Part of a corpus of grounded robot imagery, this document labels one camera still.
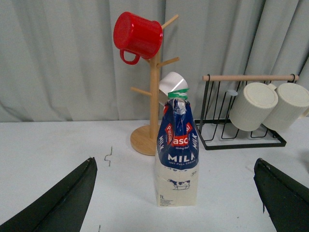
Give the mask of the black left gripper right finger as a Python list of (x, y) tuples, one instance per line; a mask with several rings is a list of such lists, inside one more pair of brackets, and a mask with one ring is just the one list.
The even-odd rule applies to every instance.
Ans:
[(309, 189), (259, 158), (254, 165), (254, 181), (278, 232), (309, 230)]

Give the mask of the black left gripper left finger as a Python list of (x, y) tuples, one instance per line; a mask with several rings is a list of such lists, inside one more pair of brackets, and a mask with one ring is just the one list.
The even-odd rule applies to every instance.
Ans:
[(88, 158), (40, 198), (0, 226), (2, 232), (79, 232), (97, 176)]

